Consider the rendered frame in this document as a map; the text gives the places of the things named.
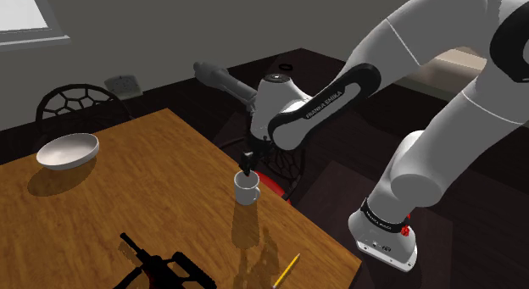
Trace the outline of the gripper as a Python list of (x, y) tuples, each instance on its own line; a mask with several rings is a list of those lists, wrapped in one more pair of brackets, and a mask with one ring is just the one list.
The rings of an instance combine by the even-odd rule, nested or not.
[(245, 176), (249, 176), (253, 170), (253, 161), (255, 157), (264, 157), (274, 148), (273, 141), (267, 139), (258, 139), (255, 136), (248, 137), (248, 146), (251, 152), (242, 153), (241, 170)]

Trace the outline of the white mug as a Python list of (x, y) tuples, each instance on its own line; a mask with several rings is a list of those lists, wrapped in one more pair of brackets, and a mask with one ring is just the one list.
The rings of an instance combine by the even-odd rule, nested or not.
[(234, 176), (236, 201), (243, 206), (255, 203), (261, 194), (259, 182), (258, 174), (252, 170), (247, 175), (243, 171), (237, 172)]

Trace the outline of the black chair with red seat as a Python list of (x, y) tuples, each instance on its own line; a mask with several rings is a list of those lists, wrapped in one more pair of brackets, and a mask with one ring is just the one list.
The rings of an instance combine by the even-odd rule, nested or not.
[[(249, 136), (239, 136), (218, 144), (218, 147), (229, 153), (238, 153), (236, 161), (241, 165), (242, 153), (251, 152), (248, 146)], [(288, 203), (297, 189), (305, 169), (305, 149), (285, 151), (274, 144), (274, 148), (264, 157), (255, 157), (253, 170), (260, 180)]]

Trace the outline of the grey cylindrical object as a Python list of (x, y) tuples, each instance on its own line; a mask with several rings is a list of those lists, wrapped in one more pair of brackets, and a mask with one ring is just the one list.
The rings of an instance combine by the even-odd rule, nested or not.
[(205, 86), (231, 94), (248, 109), (254, 106), (257, 91), (230, 75), (227, 69), (207, 62), (195, 62), (193, 69), (195, 77)]

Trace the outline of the yellow pencil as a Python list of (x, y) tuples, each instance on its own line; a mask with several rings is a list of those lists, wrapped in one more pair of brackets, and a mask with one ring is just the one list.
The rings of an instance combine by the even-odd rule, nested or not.
[(297, 254), (294, 259), (291, 261), (291, 263), (284, 269), (284, 271), (281, 273), (279, 278), (276, 280), (274, 285), (271, 287), (271, 289), (279, 289), (281, 285), (284, 283), (286, 278), (292, 273), (293, 269), (296, 267), (297, 263), (300, 260), (300, 254)]

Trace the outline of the dark wooden table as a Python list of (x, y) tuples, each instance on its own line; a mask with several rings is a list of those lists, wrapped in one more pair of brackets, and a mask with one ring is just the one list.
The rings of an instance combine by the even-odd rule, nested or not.
[(303, 92), (314, 96), (336, 77), (343, 66), (341, 60), (298, 48), (233, 66), (228, 71), (254, 89), (265, 75), (282, 73), (290, 76)]

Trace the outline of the black toy rifle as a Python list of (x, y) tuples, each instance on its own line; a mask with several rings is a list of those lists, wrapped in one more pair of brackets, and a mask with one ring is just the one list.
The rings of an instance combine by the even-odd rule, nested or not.
[[(175, 252), (171, 258), (162, 259), (159, 255), (151, 255), (145, 249), (140, 249), (124, 232), (120, 234), (120, 238), (136, 252), (136, 257), (142, 264), (113, 289), (126, 289), (141, 273), (148, 277), (149, 289), (186, 289), (186, 282), (198, 283), (202, 289), (217, 289), (215, 281), (184, 253)], [(169, 263), (180, 266), (188, 276), (179, 276), (168, 266)]]

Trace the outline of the white bowl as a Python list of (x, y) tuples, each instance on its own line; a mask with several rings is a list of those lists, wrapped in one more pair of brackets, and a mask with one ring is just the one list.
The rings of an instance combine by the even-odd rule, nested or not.
[(99, 147), (99, 140), (93, 134), (69, 134), (41, 147), (36, 161), (50, 170), (69, 170), (92, 160)]

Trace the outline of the black chair with hexagon back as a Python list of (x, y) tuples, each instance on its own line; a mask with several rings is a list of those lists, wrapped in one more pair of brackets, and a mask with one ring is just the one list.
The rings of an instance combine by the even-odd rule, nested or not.
[(91, 84), (60, 86), (39, 102), (36, 128), (41, 134), (99, 131), (134, 119), (112, 92)]

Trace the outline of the window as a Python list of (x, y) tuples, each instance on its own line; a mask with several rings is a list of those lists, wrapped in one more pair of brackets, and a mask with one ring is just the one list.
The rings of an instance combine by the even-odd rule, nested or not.
[(0, 52), (69, 43), (48, 0), (0, 0)]

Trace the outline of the white wall socket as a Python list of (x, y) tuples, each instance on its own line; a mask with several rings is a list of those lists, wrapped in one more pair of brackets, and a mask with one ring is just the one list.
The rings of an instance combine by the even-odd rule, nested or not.
[(134, 75), (118, 75), (111, 77), (108, 78), (104, 84), (107, 90), (112, 92), (120, 100), (139, 97), (143, 94)]

